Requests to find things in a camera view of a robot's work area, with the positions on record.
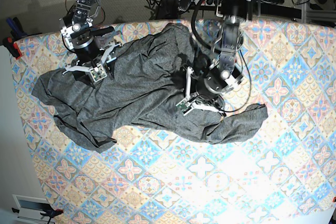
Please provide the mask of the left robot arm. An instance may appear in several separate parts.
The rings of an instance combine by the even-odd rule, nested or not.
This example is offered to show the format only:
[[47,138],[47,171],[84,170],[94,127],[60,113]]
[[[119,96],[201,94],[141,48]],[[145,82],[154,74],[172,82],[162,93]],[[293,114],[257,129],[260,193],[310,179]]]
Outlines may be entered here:
[[[252,18],[253,0],[213,0],[220,23],[212,42],[206,42],[196,30],[197,13],[206,1],[196,4],[191,28],[196,41],[209,49],[210,55],[199,54],[187,67],[185,95],[176,106],[184,115],[203,110],[225,116],[228,111],[223,95],[242,83],[243,70],[247,68],[241,52],[244,38],[240,24]],[[257,5],[261,5],[261,0],[257,0]]]

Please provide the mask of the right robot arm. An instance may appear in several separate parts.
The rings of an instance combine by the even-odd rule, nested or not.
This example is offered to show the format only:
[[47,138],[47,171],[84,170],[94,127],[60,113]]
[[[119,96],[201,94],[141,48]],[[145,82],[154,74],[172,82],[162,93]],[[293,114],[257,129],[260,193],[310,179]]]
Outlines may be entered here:
[[93,21],[102,10],[100,0],[75,0],[67,15],[60,19],[62,42],[76,58],[65,66],[63,75],[72,73],[76,81],[95,87],[105,78],[114,78],[115,50],[122,46],[110,39],[103,43],[100,38],[119,33],[112,26],[94,28]]

